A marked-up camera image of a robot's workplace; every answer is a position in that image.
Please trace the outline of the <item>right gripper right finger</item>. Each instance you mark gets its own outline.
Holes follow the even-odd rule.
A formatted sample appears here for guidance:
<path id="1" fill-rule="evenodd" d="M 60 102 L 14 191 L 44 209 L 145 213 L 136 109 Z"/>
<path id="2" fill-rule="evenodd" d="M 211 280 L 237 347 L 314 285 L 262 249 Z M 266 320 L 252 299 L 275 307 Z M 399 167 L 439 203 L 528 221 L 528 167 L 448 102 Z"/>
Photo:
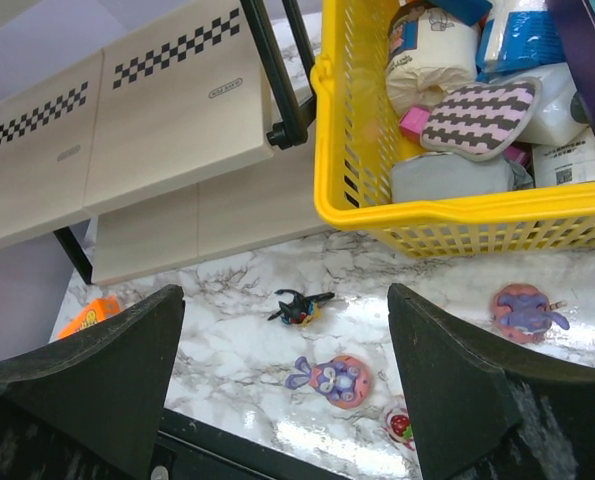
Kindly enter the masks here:
<path id="1" fill-rule="evenodd" d="M 595 479 L 595 368 L 461 320 L 402 284 L 389 328 L 425 479 Z"/>

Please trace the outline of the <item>black yellow bat toy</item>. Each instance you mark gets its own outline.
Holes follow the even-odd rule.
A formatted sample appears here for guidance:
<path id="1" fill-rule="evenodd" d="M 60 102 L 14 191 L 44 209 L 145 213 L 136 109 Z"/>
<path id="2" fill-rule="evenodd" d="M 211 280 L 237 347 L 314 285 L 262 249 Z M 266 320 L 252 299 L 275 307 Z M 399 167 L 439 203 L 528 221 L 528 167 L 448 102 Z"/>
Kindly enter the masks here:
<path id="1" fill-rule="evenodd" d="M 277 318 L 284 325 L 305 327 L 313 319 L 320 316 L 320 309 L 323 304 L 335 298 L 333 292 L 324 292 L 315 295 L 304 295 L 292 289 L 279 289 L 276 295 L 290 294 L 292 301 L 285 303 L 278 302 L 278 310 L 271 314 L 267 320 L 273 321 Z"/>

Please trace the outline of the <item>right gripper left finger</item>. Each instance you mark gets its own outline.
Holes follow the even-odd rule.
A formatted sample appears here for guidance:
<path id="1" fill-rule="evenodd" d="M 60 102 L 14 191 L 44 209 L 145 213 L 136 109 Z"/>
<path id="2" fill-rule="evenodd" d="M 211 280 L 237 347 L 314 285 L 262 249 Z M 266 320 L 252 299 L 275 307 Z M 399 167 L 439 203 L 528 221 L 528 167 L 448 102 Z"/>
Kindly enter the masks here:
<path id="1" fill-rule="evenodd" d="M 147 479 L 184 317 L 167 285 L 0 361 L 0 479 Z"/>

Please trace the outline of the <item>purple bunny donut toy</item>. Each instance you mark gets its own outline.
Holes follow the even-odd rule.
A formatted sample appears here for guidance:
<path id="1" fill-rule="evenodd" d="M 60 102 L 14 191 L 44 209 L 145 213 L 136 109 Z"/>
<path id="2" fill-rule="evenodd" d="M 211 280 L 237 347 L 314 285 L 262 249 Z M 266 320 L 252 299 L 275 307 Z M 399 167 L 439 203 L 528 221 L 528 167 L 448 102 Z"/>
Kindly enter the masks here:
<path id="1" fill-rule="evenodd" d="M 292 391 L 309 386 L 332 406 L 349 410 L 360 406 L 369 396 L 372 376 L 365 363 L 350 355 L 336 356 L 328 362 L 311 365 L 305 356 L 294 362 L 296 373 L 284 386 Z"/>

